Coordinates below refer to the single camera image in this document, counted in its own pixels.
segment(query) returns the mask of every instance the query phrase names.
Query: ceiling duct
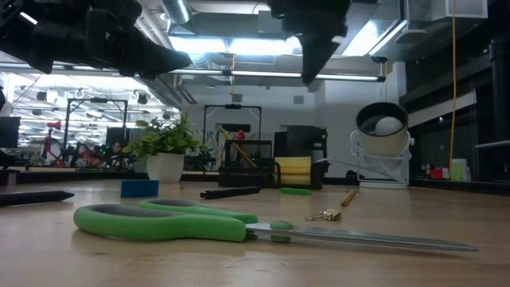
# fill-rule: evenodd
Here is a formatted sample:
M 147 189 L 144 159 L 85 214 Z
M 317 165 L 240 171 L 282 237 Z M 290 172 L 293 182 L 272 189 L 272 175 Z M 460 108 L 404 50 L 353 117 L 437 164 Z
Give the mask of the ceiling duct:
M 160 0 L 163 11 L 172 23 L 184 24 L 191 19 L 191 8 L 187 0 Z

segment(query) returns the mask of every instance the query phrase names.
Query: computer monitor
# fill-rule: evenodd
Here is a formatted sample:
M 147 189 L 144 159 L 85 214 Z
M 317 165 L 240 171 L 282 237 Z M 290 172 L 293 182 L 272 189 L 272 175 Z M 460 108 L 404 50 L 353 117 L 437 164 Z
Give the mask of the computer monitor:
M 0 116 L 0 147 L 18 147 L 21 117 Z

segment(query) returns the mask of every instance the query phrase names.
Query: wooden table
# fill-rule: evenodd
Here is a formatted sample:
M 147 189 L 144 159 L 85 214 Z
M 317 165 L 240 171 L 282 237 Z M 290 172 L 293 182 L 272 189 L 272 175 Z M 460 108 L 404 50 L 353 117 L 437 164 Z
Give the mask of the wooden table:
M 162 185 L 163 198 L 199 200 L 215 183 Z M 18 186 L 64 190 L 66 202 L 0 209 L 0 286 L 508 286 L 510 198 L 458 191 L 361 191 L 342 222 L 303 217 L 339 208 L 351 187 L 326 187 L 312 197 L 264 190 L 203 202 L 259 214 L 262 222 L 296 224 L 463 242 L 479 253 L 431 252 L 334 242 L 281 244 L 206 240 L 123 242 L 77 230 L 74 210 L 119 199 L 120 181 Z

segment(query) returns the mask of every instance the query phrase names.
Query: metal frame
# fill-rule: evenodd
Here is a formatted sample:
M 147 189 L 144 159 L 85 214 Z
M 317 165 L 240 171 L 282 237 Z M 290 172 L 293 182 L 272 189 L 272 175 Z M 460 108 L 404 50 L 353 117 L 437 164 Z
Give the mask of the metal frame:
M 77 101 L 80 102 L 76 107 L 71 109 L 71 103 Z M 67 151 L 67 136 L 68 136 L 68 130 L 69 130 L 69 116 L 71 115 L 71 112 L 74 112 L 77 108 L 80 107 L 80 104 L 83 104 L 84 102 L 91 102 L 91 103 L 108 103 L 108 102 L 117 102 L 117 103 L 124 103 L 124 118 L 122 122 L 122 128 L 124 129 L 124 141 L 126 141 L 126 120 L 128 118 L 128 100 L 109 100 L 109 99 L 103 99 L 103 98 L 92 98 L 92 99 L 67 99 L 67 111 L 65 113 L 65 128 L 64 128 L 64 149 Z
M 234 109 L 229 108 L 233 107 L 231 104 L 206 104 L 204 106 L 204 126 L 202 129 L 202 143 L 206 143 L 206 124 L 207 124 L 207 109 L 208 108 L 224 108 L 224 109 Z M 258 109 L 258 140 L 261 140 L 261 133 L 262 133 L 262 107 L 261 106 L 243 106 L 243 105 L 235 105 L 235 109 L 243 109 L 243 108 L 256 108 Z

